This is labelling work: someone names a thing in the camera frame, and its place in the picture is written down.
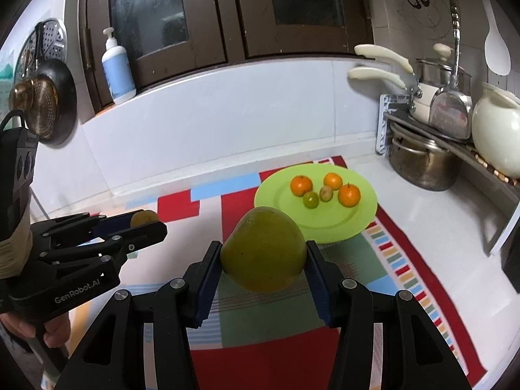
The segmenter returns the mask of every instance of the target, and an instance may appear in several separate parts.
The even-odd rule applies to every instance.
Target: human hand
[[[22,339],[36,336],[36,328],[20,318],[16,312],[0,314],[5,328]],[[70,337],[69,314],[63,314],[45,323],[43,340],[48,347],[61,347]]]

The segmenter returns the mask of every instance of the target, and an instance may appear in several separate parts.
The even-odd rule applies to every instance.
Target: saucepan
[[[418,76],[407,58],[380,45],[361,44],[354,47],[359,56],[385,58],[397,63],[405,72],[415,77],[416,85],[408,89],[399,75],[373,67],[354,67],[348,72],[349,79],[384,79],[406,90],[412,96],[410,115],[417,121],[429,124],[430,105],[435,92],[450,82],[452,66],[447,62],[451,48],[444,44],[435,44],[433,49],[439,55],[436,58],[421,58],[418,62]],[[470,95],[471,76],[459,67],[459,89]]]

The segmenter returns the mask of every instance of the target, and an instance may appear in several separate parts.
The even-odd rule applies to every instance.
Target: green fruit
[[[306,258],[300,228],[288,215],[270,207],[247,212],[220,250],[224,272],[244,289],[261,293],[290,286]]]
[[[318,198],[318,194],[316,192],[310,191],[303,195],[303,204],[307,208],[316,208],[320,203],[320,199]]]
[[[325,185],[320,189],[320,199],[323,202],[330,201],[332,199],[333,195],[334,195],[334,191],[332,190],[332,188],[330,186]]]

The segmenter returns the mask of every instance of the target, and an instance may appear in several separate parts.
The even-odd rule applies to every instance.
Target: pot handle
[[[399,75],[389,71],[376,69],[375,67],[354,67],[347,73],[349,79],[384,79],[392,82],[401,89],[406,89],[405,83],[401,80]]]
[[[408,73],[413,74],[413,67],[408,61],[407,58],[397,54],[395,51],[391,49],[385,48],[384,46],[374,45],[374,44],[360,44],[354,47],[354,52],[358,56],[365,56],[375,59],[377,57],[390,59],[395,61],[399,66],[401,66]]]
[[[415,150],[415,149],[412,149],[412,148],[408,148],[408,147],[405,147],[402,143],[400,143],[397,139],[393,138],[392,139],[392,143],[397,147],[397,148],[401,148],[405,151],[408,151],[408,152],[411,152],[412,154],[415,154],[415,155],[428,155],[428,153],[426,151],[421,151],[419,149]]]

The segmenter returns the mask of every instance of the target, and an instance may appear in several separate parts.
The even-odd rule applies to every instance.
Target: kitchen shelf
[[[499,188],[511,201],[514,202],[516,207],[513,210],[513,212],[511,212],[507,224],[505,225],[498,240],[493,245],[493,248],[490,251],[490,255],[499,254],[502,246],[505,244],[505,241],[507,240],[509,235],[513,232],[520,218],[520,188],[503,182],[492,172],[490,172],[481,164],[479,164],[479,162],[477,162],[475,157],[463,144],[449,141],[444,138],[439,138],[438,136],[425,130],[424,127],[421,127],[421,124],[419,122],[409,117],[407,111],[397,110],[393,113],[385,112],[383,115],[386,119],[401,124],[402,126],[405,126],[408,129],[411,129],[417,133],[420,133],[422,136],[425,136],[426,138],[435,141],[435,143],[439,145],[439,147],[447,149],[448,151],[456,155],[458,158],[460,158],[462,161],[464,161],[466,164],[469,164],[483,176],[495,183],[497,185],[497,188]]]

